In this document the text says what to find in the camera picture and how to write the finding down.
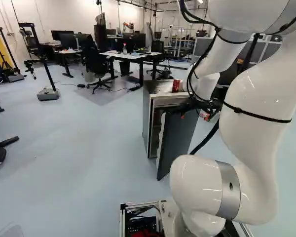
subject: black cable tie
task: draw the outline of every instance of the black cable tie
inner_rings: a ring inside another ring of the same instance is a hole
[[[292,119],[283,120],[283,119],[276,119],[276,118],[270,118],[270,117],[266,117],[266,116],[262,116],[262,115],[257,115],[257,114],[242,110],[239,107],[234,107],[234,106],[228,104],[225,101],[223,101],[223,104],[226,105],[228,108],[232,109],[237,114],[244,114],[244,115],[248,115],[248,116],[251,116],[251,117],[254,117],[254,118],[257,118],[257,119],[266,120],[266,121],[269,121],[269,122],[290,123],[292,121]]]
[[[243,42],[233,42],[233,41],[229,41],[229,40],[227,40],[227,39],[224,39],[224,38],[221,37],[219,34],[218,34],[217,36],[218,36],[221,40],[223,40],[223,41],[225,41],[225,42],[227,42],[227,43],[231,43],[231,44],[242,44],[242,43],[246,43],[246,42],[249,41],[249,39],[248,39],[248,40],[243,41]]]

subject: black panel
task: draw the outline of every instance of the black panel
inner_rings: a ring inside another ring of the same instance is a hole
[[[246,44],[246,46],[243,48],[243,50],[240,52],[239,56],[238,56],[238,59],[245,59],[248,51],[249,51],[249,48],[251,46],[252,42],[248,42]],[[263,52],[263,49],[265,47],[265,43],[264,42],[258,42],[255,49],[253,50],[253,54],[252,54],[252,57],[251,57],[251,60],[250,62],[254,62],[254,63],[257,63],[261,57],[261,54]]]
[[[147,90],[143,91],[143,139],[145,143],[145,148],[147,154],[148,152],[148,133],[150,131],[149,129],[149,102],[150,102],[150,96],[149,92]]]
[[[195,110],[180,114],[166,114],[157,180],[170,172],[172,162],[187,154],[199,116]]]
[[[265,59],[271,57],[274,53],[276,53],[276,51],[281,47],[281,44],[278,43],[269,43],[266,51],[263,55],[262,61],[264,61]]]

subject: chair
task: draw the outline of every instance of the chair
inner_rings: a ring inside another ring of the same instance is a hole
[[[164,51],[163,49],[164,49],[163,41],[155,40],[155,41],[152,42],[152,44],[151,44],[151,50],[152,50],[152,52],[163,53],[163,51]],[[158,63],[161,63],[164,60],[166,60],[166,57],[165,56],[163,56],[162,58],[160,58],[160,60],[158,61]],[[169,77],[169,75],[171,74],[170,70],[166,70],[166,68],[164,68],[164,70],[157,69],[156,72],[158,72],[161,75],[161,77],[163,77],[163,75],[165,75],[166,77]]]
[[[105,74],[109,72],[109,63],[106,60],[106,56],[99,54],[95,44],[83,47],[82,56],[87,72],[94,73],[95,77],[99,79],[97,82],[88,84],[87,88],[95,85],[95,87],[92,89],[92,94],[94,94],[94,91],[100,86],[110,90],[111,87],[108,86],[108,84],[112,83],[112,78],[102,80],[102,77],[104,77]]]
[[[26,36],[25,37],[25,41],[26,41],[26,47],[28,48],[28,51],[31,54],[34,54],[35,56],[38,56],[38,45],[36,44],[35,38],[32,36]]]

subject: white desk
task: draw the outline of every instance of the white desk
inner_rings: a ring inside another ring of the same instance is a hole
[[[148,56],[148,55],[133,56],[130,53],[128,53],[128,54],[115,53],[115,52],[113,53],[112,51],[107,51],[107,52],[100,53],[100,54],[105,55],[105,56],[115,57],[115,58],[132,59],[132,60],[136,60],[136,59],[140,59],[140,58],[145,58],[145,57]]]
[[[69,71],[69,67],[68,67],[68,62],[67,62],[67,59],[66,59],[66,55],[69,55],[69,54],[75,54],[75,53],[81,53],[82,50],[70,50],[70,51],[56,51],[55,53],[59,53],[63,56],[63,62],[64,62],[64,66],[65,66],[65,69],[66,69],[66,72],[63,73],[64,76],[67,76],[69,78],[73,78],[73,76],[70,74],[70,71]]]
[[[138,56],[133,56],[131,54],[117,53],[116,51],[107,51],[100,53],[101,55],[109,56],[111,59],[116,59],[120,61],[126,61],[128,63],[138,63],[139,64],[139,84],[143,86],[144,84],[144,61],[152,61],[152,79],[156,77],[156,69],[158,64],[158,59],[162,56],[163,53],[151,52],[151,54],[140,54]],[[114,70],[111,70],[111,77],[114,77]]]
[[[72,53],[81,53],[82,52],[82,50],[70,50],[70,51],[64,51],[64,50],[62,50],[62,51],[58,51],[57,53],[61,53],[61,54],[72,54]]]

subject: table leg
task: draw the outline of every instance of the table leg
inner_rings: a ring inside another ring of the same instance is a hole
[[[140,62],[139,64],[139,84],[141,86],[144,85],[144,62]]]
[[[157,59],[152,60],[152,79],[156,80],[156,72],[157,72]]]
[[[111,74],[111,79],[115,79],[118,76],[114,75],[114,65],[113,65],[114,59],[110,59],[110,74]]]
[[[68,68],[68,63],[67,63],[67,59],[66,59],[66,55],[64,54],[63,55],[63,59],[64,59],[64,65],[65,65],[65,69],[66,69],[66,72],[63,73],[64,76],[67,76],[69,78],[73,78],[73,76],[70,74],[70,71],[69,71],[69,68]]]

